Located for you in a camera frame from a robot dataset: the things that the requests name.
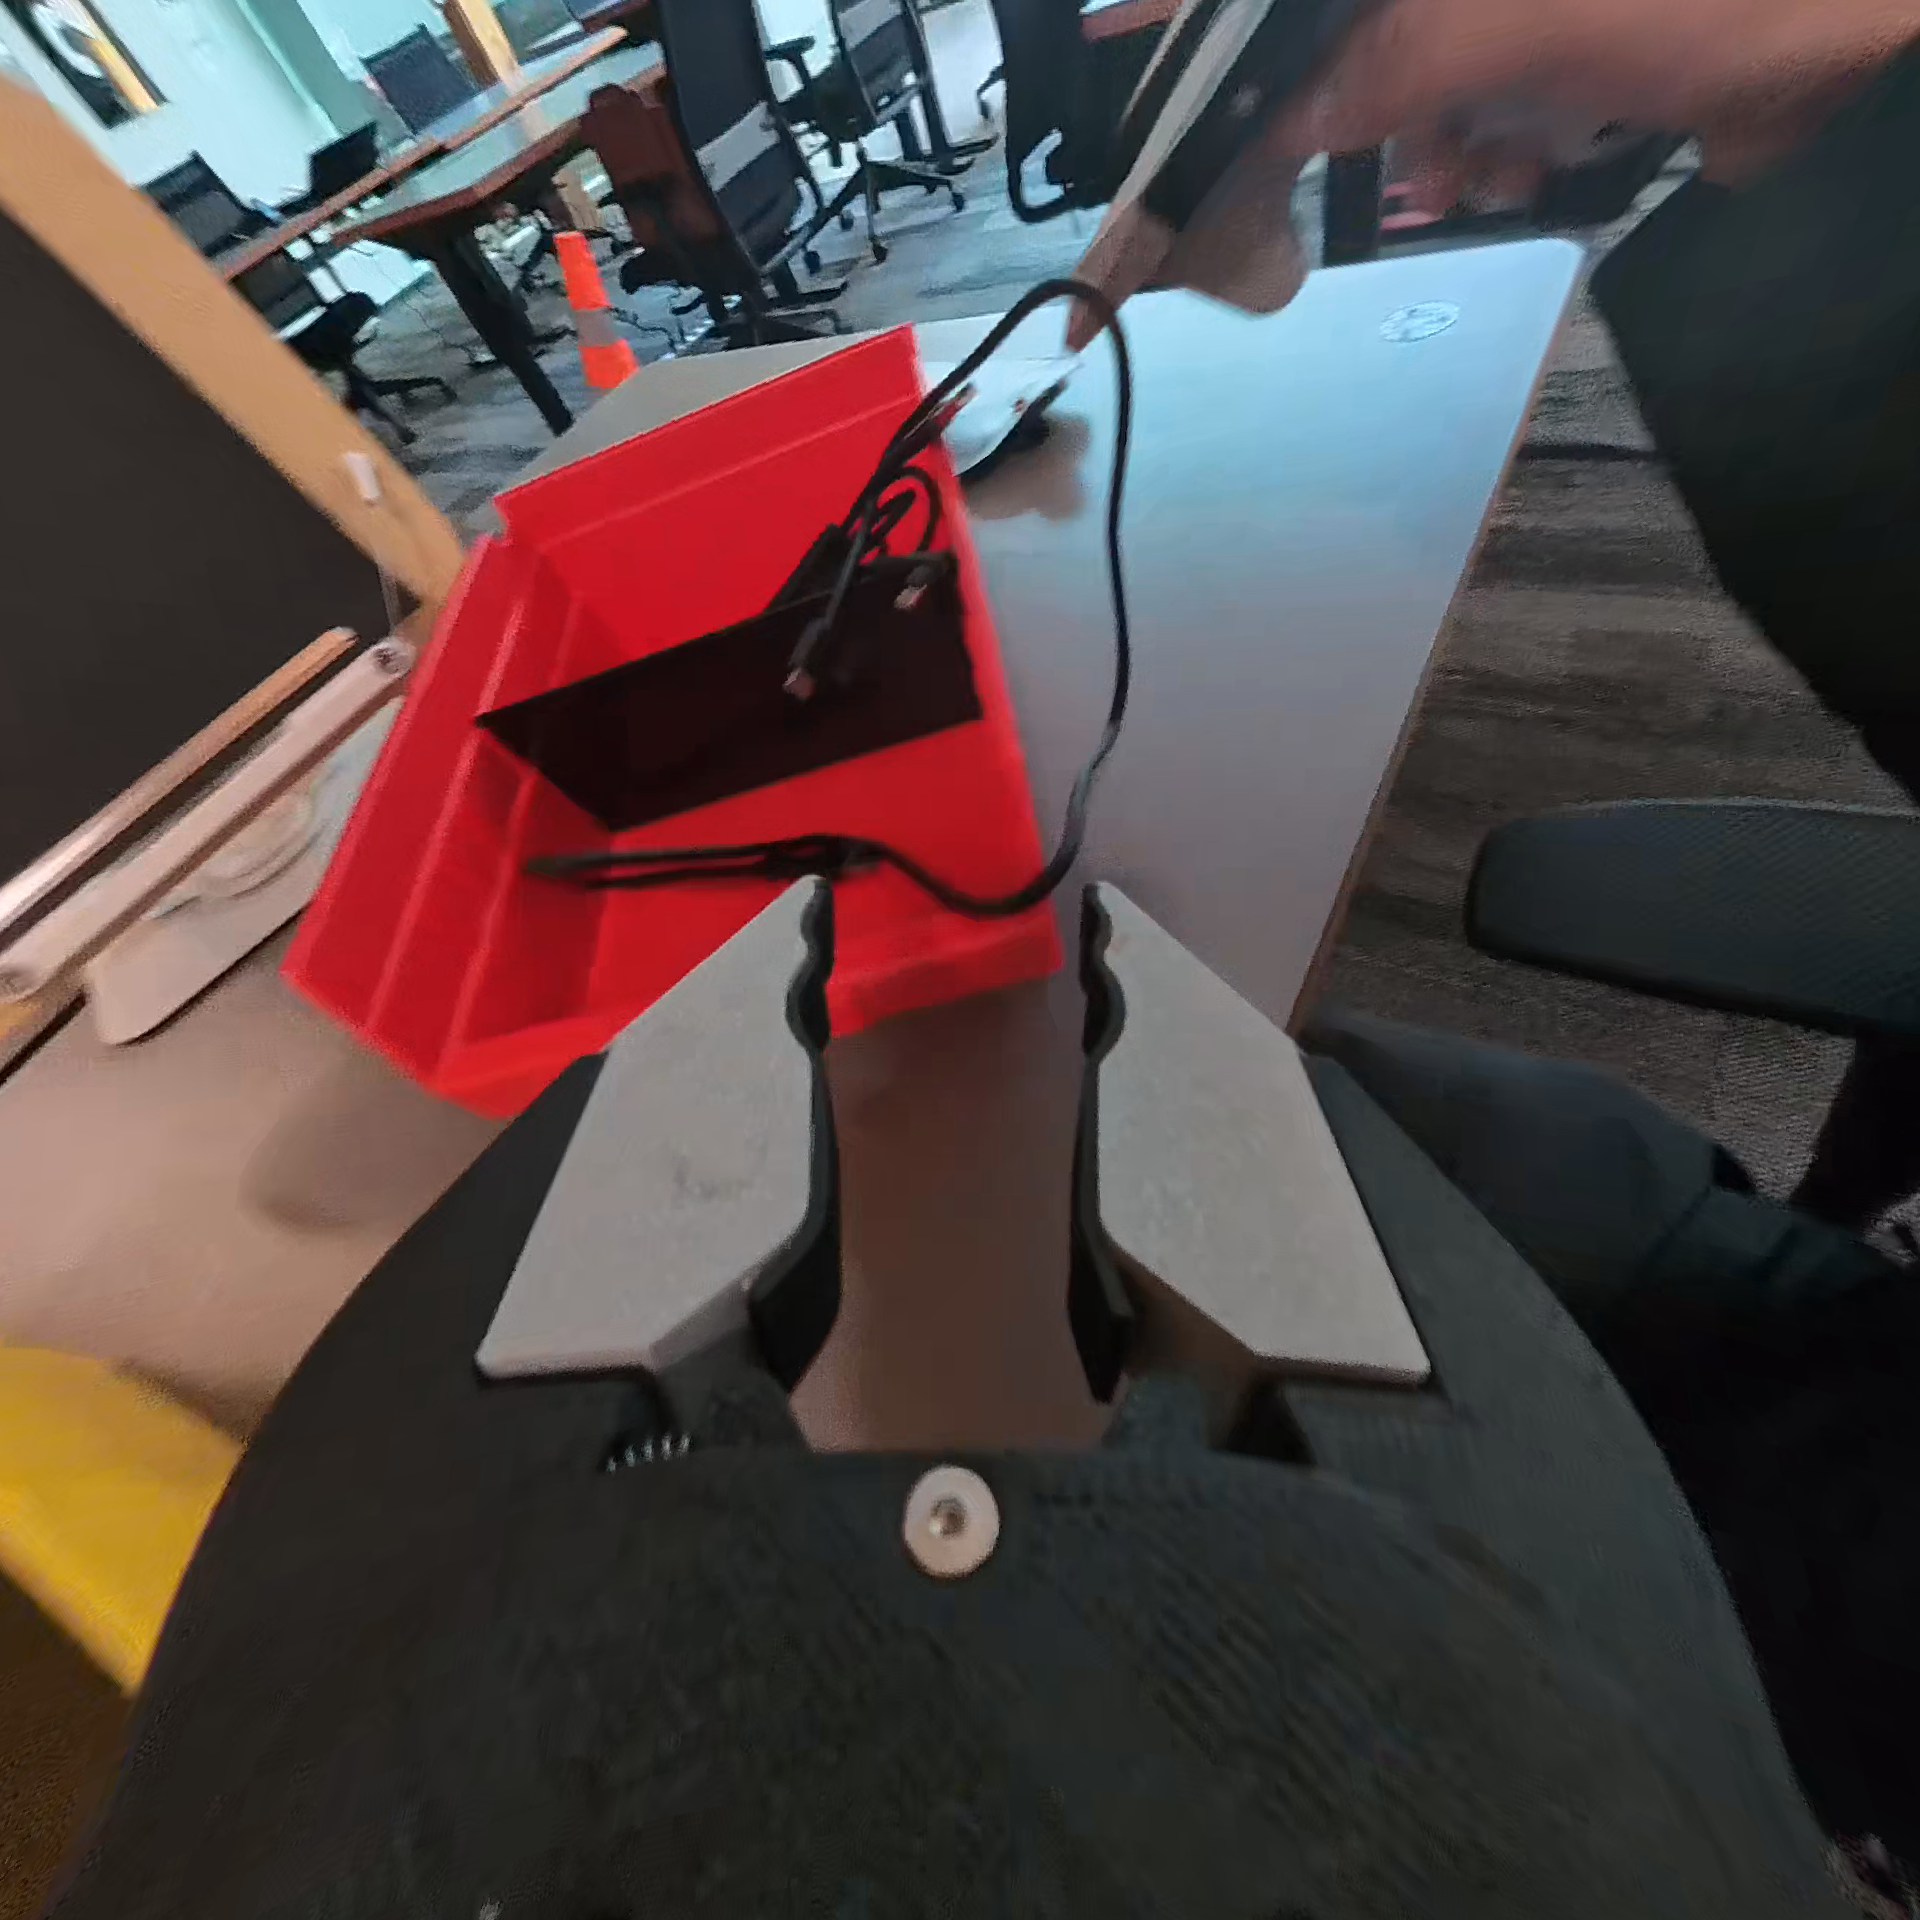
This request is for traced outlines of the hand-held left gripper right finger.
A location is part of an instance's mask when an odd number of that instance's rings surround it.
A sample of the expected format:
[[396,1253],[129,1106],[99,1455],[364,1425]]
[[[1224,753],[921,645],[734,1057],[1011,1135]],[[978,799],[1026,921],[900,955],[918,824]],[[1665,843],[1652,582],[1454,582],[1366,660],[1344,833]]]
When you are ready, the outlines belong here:
[[1170,1373],[1424,1388],[1431,1360],[1280,1025],[1138,902],[1080,902],[1067,1330],[1090,1397]]

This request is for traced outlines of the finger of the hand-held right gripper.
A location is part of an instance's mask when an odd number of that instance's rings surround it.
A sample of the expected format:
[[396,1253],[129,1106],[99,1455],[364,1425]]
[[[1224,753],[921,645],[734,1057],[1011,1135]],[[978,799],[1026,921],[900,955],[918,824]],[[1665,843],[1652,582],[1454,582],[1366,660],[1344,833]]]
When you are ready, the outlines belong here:
[[1116,133],[1116,192],[1067,302],[1090,343],[1141,292],[1255,313],[1255,6],[1185,4]]

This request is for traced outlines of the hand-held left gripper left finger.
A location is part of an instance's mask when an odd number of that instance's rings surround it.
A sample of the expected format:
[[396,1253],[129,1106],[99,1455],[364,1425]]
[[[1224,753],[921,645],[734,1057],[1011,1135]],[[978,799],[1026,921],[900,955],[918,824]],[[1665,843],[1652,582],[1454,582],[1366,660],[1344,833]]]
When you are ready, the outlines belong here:
[[722,1354],[796,1388],[842,1303],[833,890],[788,887],[603,1053],[484,1340],[494,1382]]

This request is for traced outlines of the black usb-c cable blue plugs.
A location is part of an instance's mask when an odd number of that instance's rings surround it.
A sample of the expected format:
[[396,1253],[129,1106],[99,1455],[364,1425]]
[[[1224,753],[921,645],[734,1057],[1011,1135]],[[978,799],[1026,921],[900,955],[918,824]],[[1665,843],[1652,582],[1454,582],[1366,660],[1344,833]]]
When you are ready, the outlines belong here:
[[[972,376],[986,370],[991,357],[1005,347],[1005,342],[1021,329],[1021,323],[1026,323],[1035,313],[1057,302],[1073,302],[1073,295],[1080,295],[1073,275],[1052,275],[1036,282],[1021,302],[1013,302],[1013,307],[989,329],[984,343],[975,347],[958,364],[955,371],[942,376],[932,387],[932,393],[921,397],[918,405],[900,420],[900,427],[887,440],[867,482],[884,464],[915,455],[923,457],[928,445],[942,434],[945,420],[958,408],[958,397],[964,395],[964,387],[972,380]],[[1086,847],[1090,793],[1121,739],[1136,665],[1130,599],[1121,569],[1121,493],[1130,467],[1136,380],[1130,343],[1127,334],[1121,333],[1119,313],[1104,322],[1099,334],[1111,342],[1116,370],[1116,444],[1104,489],[1104,566],[1114,604],[1114,692],[1099,741],[1093,743],[1090,758],[1086,760],[1086,766],[1080,769],[1080,776],[1067,789],[1059,841],[1032,877],[1026,877],[1016,890],[1005,894],[965,893],[959,890],[959,884],[945,881],[932,870],[927,870],[918,857],[884,841],[859,837],[849,833],[802,833],[735,847],[556,853],[556,854],[533,854],[525,863],[525,873],[532,877],[552,877],[559,884],[579,887],[585,893],[639,893],[661,887],[722,884],[734,877],[839,881],[856,873],[890,870],[907,877],[923,898],[934,900],[942,912],[965,918],[972,922],[999,922],[1043,905],[1063,887],[1063,881],[1067,877]]]

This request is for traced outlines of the red plastic bin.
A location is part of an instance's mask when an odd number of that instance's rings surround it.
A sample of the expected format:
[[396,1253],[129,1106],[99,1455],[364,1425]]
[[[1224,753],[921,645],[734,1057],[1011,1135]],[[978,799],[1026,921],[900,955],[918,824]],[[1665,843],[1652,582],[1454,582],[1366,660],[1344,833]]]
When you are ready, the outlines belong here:
[[758,614],[986,317],[637,371],[494,499],[283,975],[424,1087],[521,1114],[776,894],[765,877],[587,893],[541,854],[877,841],[999,898],[1046,867],[968,508],[942,455],[941,542],[979,715],[612,834],[479,728],[514,705]]

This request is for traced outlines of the yellow plastic bin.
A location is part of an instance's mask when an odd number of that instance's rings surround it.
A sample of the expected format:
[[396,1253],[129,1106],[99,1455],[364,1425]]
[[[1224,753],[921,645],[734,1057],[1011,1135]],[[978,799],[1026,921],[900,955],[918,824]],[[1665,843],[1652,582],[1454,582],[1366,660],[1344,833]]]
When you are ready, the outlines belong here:
[[244,1446],[149,1380],[2,1347],[2,1577],[133,1696]]

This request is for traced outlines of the person's right hand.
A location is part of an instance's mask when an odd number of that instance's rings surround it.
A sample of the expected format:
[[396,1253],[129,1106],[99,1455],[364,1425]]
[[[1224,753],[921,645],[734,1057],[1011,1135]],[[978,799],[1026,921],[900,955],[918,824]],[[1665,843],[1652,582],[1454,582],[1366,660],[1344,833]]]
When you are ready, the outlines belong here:
[[1430,205],[1522,192],[1574,130],[1672,130],[1732,184],[1804,146],[1918,43],[1914,4],[1374,4],[1265,121],[1228,195],[1155,271],[1246,313],[1307,266],[1309,157],[1403,150]]

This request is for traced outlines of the black office chair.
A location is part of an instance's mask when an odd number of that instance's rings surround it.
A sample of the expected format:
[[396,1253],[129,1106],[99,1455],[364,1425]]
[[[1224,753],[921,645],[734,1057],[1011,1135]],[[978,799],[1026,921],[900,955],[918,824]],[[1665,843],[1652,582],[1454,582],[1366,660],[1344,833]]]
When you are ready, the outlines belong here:
[[675,249],[729,350],[839,334],[844,283],[802,286],[810,171],[776,104],[754,4],[656,4],[691,205]]
[[[268,236],[269,219],[244,205],[232,188],[193,153],[177,168],[139,188],[211,263],[244,252],[248,242]],[[328,295],[291,249],[274,249],[258,263],[228,282],[252,313],[275,329],[308,371],[337,380],[354,414],[384,422],[404,445],[414,432],[393,408],[389,397],[441,395],[455,404],[455,390],[441,376],[369,376],[357,354],[372,339],[376,302],[364,292]]]
[[839,137],[856,153],[856,184],[833,207],[859,202],[876,258],[884,191],[921,188],[965,207],[958,184],[972,157],[948,138],[921,15],[913,4],[830,4],[833,65],[823,99],[839,110]]
[[1116,137],[1174,4],[991,4],[1013,217],[1093,209],[1121,178]]

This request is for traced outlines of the black bin divider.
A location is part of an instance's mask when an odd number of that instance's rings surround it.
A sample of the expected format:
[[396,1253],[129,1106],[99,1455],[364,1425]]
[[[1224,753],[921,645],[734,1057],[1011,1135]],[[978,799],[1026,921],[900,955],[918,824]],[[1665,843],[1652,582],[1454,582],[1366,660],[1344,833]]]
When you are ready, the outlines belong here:
[[856,569],[653,655],[478,715],[606,830],[627,833],[984,715],[958,553]]

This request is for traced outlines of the silver monitor stand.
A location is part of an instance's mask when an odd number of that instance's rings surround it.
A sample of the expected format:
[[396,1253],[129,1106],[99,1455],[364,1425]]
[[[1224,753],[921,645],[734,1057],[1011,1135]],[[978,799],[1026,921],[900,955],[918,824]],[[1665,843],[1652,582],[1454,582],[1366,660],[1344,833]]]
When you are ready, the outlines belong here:
[[102,1042],[144,1040],[305,912],[372,758],[372,733],[346,741],[86,966]]

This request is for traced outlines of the orange traffic cone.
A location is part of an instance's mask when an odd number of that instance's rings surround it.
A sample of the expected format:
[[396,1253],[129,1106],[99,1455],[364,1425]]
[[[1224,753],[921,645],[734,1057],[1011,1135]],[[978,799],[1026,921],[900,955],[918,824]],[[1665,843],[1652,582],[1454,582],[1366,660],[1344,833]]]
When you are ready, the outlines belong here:
[[597,395],[614,393],[639,371],[639,360],[612,307],[599,263],[587,239],[572,228],[555,232],[555,252],[563,266],[585,383]]

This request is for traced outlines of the brown wooden table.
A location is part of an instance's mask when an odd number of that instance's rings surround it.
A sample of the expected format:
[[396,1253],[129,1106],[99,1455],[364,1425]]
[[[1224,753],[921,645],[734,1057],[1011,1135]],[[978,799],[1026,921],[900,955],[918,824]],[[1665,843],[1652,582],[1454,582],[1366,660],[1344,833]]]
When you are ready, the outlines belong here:
[[525,212],[549,200],[559,171],[587,150],[583,130],[603,84],[658,90],[665,53],[656,43],[607,52],[467,146],[427,161],[372,212],[336,231],[346,248],[381,244],[433,266],[496,366],[536,405],[552,434],[572,408],[541,364],[541,343],[514,290],[478,239],[496,212]]

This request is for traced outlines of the black computer monitor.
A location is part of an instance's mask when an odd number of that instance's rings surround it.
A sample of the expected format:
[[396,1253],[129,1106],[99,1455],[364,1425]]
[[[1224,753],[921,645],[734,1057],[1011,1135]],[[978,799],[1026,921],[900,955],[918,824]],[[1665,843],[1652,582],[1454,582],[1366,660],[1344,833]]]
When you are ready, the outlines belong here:
[[397,705],[450,520],[2,75],[2,1064],[86,966]]

